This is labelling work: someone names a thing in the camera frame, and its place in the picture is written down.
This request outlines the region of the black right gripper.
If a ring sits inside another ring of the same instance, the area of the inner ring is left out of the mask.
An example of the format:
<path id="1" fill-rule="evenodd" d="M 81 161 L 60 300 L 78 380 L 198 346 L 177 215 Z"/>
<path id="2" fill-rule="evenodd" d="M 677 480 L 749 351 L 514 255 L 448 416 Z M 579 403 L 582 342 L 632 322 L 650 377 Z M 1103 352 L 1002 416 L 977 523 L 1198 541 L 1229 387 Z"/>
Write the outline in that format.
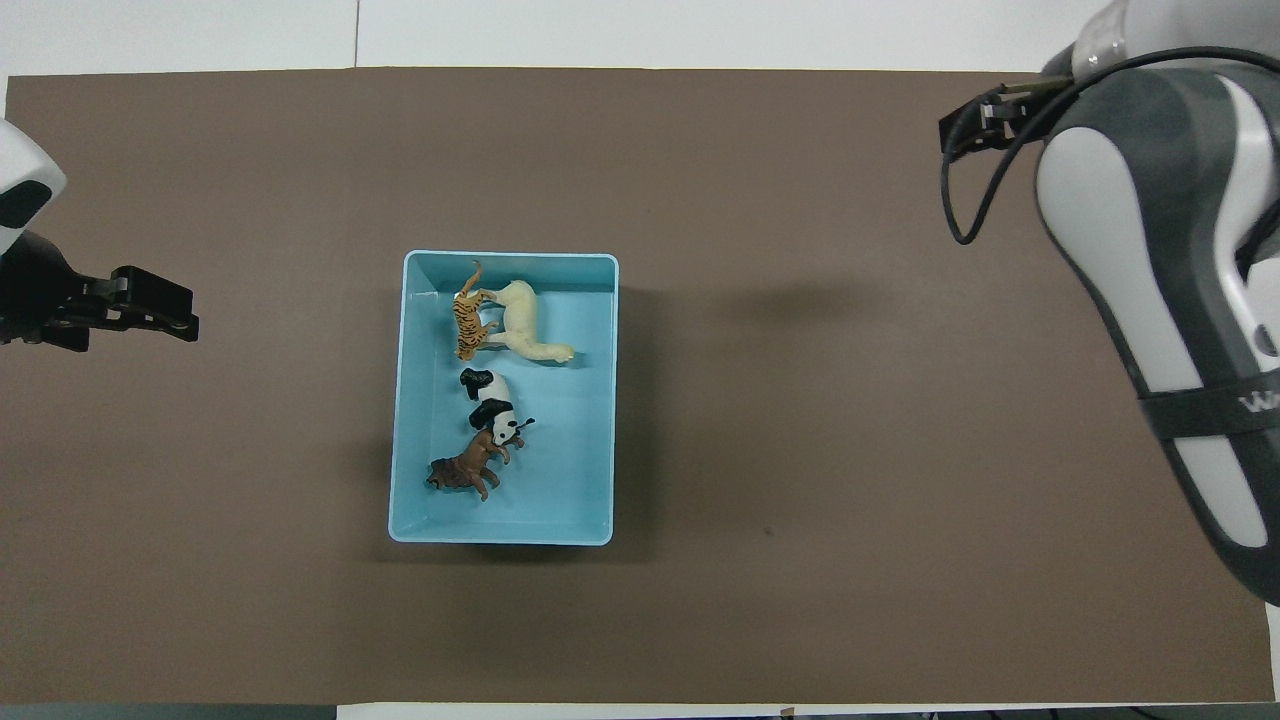
<path id="1" fill-rule="evenodd" d="M 959 161 L 974 152 L 1009 147 L 1056 96 L 1056 85 L 1034 82 L 998 85 L 972 97 L 938 119 L 943 158 Z"/>

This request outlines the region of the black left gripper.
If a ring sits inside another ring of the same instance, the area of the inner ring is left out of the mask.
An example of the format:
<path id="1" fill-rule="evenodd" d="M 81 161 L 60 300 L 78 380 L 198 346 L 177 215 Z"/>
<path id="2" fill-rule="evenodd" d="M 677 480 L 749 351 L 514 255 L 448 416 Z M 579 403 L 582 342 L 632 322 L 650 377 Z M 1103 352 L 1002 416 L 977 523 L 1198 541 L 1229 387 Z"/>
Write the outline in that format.
<path id="1" fill-rule="evenodd" d="M 84 352 L 92 329 L 152 331 L 187 343 L 198 340 L 197 315 L 157 315 L 192 314 L 192 290 L 140 266 L 119 266 L 111 273 L 111 302 L 129 309 L 108 310 L 106 301 L 92 291 L 99 282 L 74 270 L 51 241 L 22 232 L 3 255 L 1 342 Z"/>

